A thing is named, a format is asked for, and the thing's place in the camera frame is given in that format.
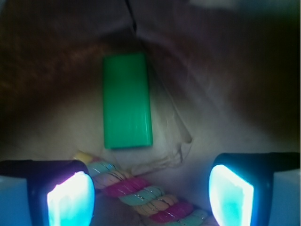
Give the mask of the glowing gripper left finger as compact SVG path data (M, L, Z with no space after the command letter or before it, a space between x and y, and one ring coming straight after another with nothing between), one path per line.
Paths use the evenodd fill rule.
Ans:
M2 226L88 226L95 188L78 160L0 163Z

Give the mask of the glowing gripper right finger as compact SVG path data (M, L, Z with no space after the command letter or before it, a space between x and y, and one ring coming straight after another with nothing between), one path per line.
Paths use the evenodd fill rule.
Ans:
M209 176L209 200L220 226L299 226L299 153L222 153Z

